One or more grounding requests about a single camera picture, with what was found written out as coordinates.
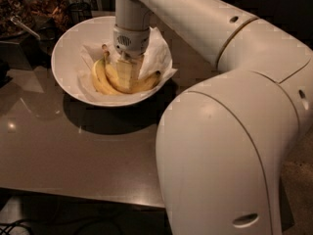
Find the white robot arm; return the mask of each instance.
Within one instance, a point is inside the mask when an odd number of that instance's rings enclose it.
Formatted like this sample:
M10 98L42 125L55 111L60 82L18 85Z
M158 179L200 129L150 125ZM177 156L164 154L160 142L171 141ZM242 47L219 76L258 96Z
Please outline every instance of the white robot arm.
M282 234L282 162L313 120L312 51L219 0L131 1L146 5L223 71L179 95L157 130L157 169L173 234ZM119 25L116 39L123 28L147 30L146 23ZM145 51L139 42L130 56ZM118 47L127 54L127 46Z

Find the screw hole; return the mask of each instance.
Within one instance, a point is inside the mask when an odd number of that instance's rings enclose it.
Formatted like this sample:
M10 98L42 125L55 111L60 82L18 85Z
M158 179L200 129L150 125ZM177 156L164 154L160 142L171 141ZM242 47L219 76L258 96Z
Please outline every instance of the screw hole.
M236 218L233 224L236 228L246 228L253 225L258 220L258 214L252 213Z
M233 23L235 23L238 19L239 19L239 17L234 16L234 17L232 17L232 18L229 20L229 23L233 24Z
M299 90L299 95L305 110L309 110L309 102L306 99L305 93L302 90Z

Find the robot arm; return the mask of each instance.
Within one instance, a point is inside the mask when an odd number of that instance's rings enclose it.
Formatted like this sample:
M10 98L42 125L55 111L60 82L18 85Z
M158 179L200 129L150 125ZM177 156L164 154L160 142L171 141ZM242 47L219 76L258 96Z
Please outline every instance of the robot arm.
M282 234L279 177L312 124L312 51L219 0L138 1L224 71L179 95L157 130L173 233Z

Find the banana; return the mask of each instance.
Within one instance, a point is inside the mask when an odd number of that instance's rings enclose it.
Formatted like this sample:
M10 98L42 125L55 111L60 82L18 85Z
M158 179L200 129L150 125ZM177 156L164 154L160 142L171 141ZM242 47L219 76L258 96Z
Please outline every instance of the banana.
M115 90L111 84L108 82L106 73L105 73L105 67L106 67L106 60L105 58L102 58L95 62L93 65L93 68L91 69L91 77L92 77L92 83L95 87L95 89L103 94L107 95L120 95L119 91Z
M106 64L105 73L112 87L127 94L151 90L157 86L161 79L161 73L155 71L141 79L133 80L132 86L130 88L125 88L120 85L117 70L111 64Z

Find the table surface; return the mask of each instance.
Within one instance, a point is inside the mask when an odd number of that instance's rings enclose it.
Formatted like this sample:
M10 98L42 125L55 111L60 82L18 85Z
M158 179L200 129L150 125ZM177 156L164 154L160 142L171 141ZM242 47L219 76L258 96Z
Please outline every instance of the table surface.
M163 208L157 123L175 95L212 72L180 37L158 27L179 71L132 107L77 101L50 69L9 70L12 80L0 87L0 187Z

